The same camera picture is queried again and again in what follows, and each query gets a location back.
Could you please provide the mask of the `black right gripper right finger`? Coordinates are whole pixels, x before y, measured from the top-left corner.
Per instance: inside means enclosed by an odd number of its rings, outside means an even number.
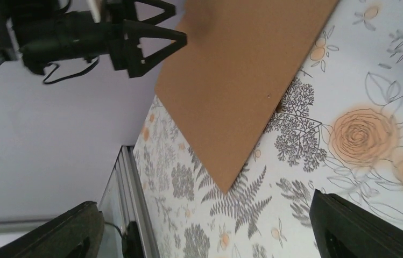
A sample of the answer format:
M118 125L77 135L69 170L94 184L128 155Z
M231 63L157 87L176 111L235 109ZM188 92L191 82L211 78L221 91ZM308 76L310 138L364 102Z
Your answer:
M336 194L315 190L309 217L321 257L403 257L403 230Z

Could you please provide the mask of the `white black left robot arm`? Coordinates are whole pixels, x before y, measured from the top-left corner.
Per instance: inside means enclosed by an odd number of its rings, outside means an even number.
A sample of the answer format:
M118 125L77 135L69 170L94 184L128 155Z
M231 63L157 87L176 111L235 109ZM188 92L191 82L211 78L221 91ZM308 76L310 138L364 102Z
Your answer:
M183 32L160 27L175 5L147 1L161 13L140 20L136 1L89 1L89 10L71 11L71 1L0 1L0 65L21 60L33 74L52 83L45 69L60 61L84 59L83 76L108 55L114 70L141 77L187 44Z

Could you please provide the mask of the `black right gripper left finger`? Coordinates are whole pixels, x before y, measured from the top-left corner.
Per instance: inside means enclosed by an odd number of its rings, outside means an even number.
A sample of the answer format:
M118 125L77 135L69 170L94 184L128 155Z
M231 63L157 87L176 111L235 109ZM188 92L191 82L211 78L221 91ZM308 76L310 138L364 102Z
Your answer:
M0 248L1 257L97 257L104 233L97 203L83 202Z

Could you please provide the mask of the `brown cardboard backing board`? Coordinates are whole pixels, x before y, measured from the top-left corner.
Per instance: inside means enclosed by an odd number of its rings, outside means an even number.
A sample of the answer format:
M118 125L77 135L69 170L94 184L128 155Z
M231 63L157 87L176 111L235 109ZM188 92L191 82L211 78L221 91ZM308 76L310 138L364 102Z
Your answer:
M231 188L336 1L187 1L188 43L155 86L219 189Z

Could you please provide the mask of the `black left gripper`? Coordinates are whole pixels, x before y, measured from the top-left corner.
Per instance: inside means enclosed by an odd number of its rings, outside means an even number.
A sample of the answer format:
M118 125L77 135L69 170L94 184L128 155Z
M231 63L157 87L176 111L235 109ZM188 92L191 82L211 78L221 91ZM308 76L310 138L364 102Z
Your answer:
M187 35L158 24L174 17L176 6L165 1L104 1L100 22L87 11L53 11L19 25L19 50L30 72L44 75L58 61L84 58L93 65L108 54L115 70L142 77L187 44Z

